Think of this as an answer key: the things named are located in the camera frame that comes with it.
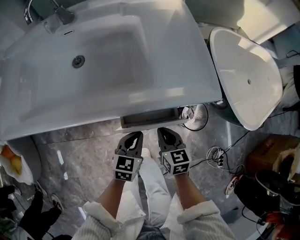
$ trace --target faucet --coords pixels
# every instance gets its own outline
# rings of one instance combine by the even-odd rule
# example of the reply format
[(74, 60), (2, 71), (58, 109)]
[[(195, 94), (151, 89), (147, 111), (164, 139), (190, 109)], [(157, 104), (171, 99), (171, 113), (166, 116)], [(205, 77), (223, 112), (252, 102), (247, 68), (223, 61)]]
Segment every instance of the faucet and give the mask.
[[(61, 20), (62, 24), (66, 25), (74, 21), (75, 19), (74, 13), (69, 12), (62, 5), (59, 5), (56, 2), (56, 0), (50, 0), (50, 2), (54, 5), (55, 13), (58, 16), (58, 18)], [(31, 3), (32, 0), (27, 0), (24, 9), (24, 18), (28, 25), (33, 22), (29, 11)]]

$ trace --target person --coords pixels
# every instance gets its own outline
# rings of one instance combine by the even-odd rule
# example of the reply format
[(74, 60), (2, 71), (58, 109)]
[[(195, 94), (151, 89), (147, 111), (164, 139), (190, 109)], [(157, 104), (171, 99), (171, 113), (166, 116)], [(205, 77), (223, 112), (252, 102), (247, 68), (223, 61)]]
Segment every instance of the person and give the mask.
[(42, 212), (43, 198), (47, 196), (47, 193), (39, 182), (36, 182), (34, 186), (36, 189), (34, 199), (13, 234), (14, 240), (41, 240), (64, 211), (58, 196), (52, 194), (53, 208)]
[(0, 217), (1, 218), (9, 218), (13, 219), (12, 212), (16, 210), (14, 201), (12, 199), (9, 199), (8, 196), (10, 194), (18, 194), (22, 195), (20, 189), (18, 189), (16, 186), (4, 186), (0, 188)]
[(142, 149), (139, 174), (149, 209), (142, 211), (138, 177), (113, 179), (95, 202), (87, 202), (87, 218), (73, 240), (233, 240), (233, 233), (213, 201), (206, 201), (187, 173), (175, 175), (178, 195), (172, 199), (164, 176), (148, 149)]

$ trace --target plastic bag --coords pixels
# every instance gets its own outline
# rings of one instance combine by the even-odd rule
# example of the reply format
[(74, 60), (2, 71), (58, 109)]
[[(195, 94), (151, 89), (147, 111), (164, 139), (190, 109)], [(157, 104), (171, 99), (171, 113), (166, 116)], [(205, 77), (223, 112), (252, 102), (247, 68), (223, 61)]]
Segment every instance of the plastic bag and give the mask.
[[(3, 147), (5, 146), (4, 142), (0, 142), (0, 152), (2, 151)], [(16, 179), (18, 182), (24, 182), (27, 185), (31, 185), (33, 183), (33, 175), (32, 172), (30, 170), (30, 168), (28, 167), (25, 159), (23, 158), (23, 156), (14, 148), (12, 148), (9, 144), (8, 146), (10, 147), (10, 149), (17, 155), (20, 156), (22, 159), (22, 173), (21, 175), (18, 175), (12, 168), (12, 165), (10, 163), (10, 160), (3, 157), (2, 155), (0, 155), (0, 164), (4, 167), (6, 173), (13, 177), (14, 179)]]

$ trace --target gray marble floor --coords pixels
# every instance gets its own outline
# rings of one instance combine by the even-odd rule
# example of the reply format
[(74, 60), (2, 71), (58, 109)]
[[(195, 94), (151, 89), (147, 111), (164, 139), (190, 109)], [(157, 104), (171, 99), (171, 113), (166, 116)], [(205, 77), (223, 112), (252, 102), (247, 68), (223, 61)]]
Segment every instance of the gray marble floor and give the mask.
[[(195, 163), (205, 159), (207, 150), (212, 146), (223, 149), (235, 143), (247, 131), (217, 116), (208, 106), (209, 121), (199, 132), (191, 132), (181, 126), (172, 126), (190, 149)], [(45, 199), (44, 210), (51, 208), (50, 196), (57, 194), (63, 201), (66, 211), (51, 227), (49, 233), (73, 235), (84, 219), (79, 208), (86, 201), (93, 201), (106, 188), (113, 177), (113, 153), (119, 139), (123, 136), (115, 134), (120, 126), (119, 120), (92, 123), (34, 135), (33, 138), (42, 160), (42, 176), (39, 180), (49, 196)], [(255, 149), (269, 134), (295, 135), (298, 126), (298, 115), (288, 112), (269, 118), (257, 131), (249, 132), (227, 154), (231, 168), (246, 162), (247, 155)], [(152, 157), (157, 160), (159, 146), (156, 129), (144, 131), (143, 146), (150, 149)], [(23, 192), (22, 197), (14, 199), (18, 207), (16, 218), (21, 218), (34, 194), (34, 187), (20, 184), (7, 176), (3, 168), (0, 173), (4, 184), (16, 184)], [(190, 170), (190, 177), (207, 199), (212, 199), (226, 214), (243, 205), (236, 195), (225, 197), (224, 190), (232, 175), (227, 171), (214, 169), (203, 162)], [(165, 175), (170, 193), (176, 191), (174, 179)], [(146, 197), (144, 190), (143, 204)]]

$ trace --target white pants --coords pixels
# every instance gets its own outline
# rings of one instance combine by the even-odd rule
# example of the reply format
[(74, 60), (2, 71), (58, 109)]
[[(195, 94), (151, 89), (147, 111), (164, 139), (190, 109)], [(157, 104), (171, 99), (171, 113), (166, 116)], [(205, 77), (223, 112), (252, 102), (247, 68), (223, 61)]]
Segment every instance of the white pants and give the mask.
[[(157, 163), (150, 157), (144, 157), (139, 173), (146, 189), (149, 223), (152, 226), (161, 227), (168, 216), (172, 200), (164, 176)], [(132, 182), (125, 183), (123, 192), (129, 190), (143, 209), (137, 175)]]

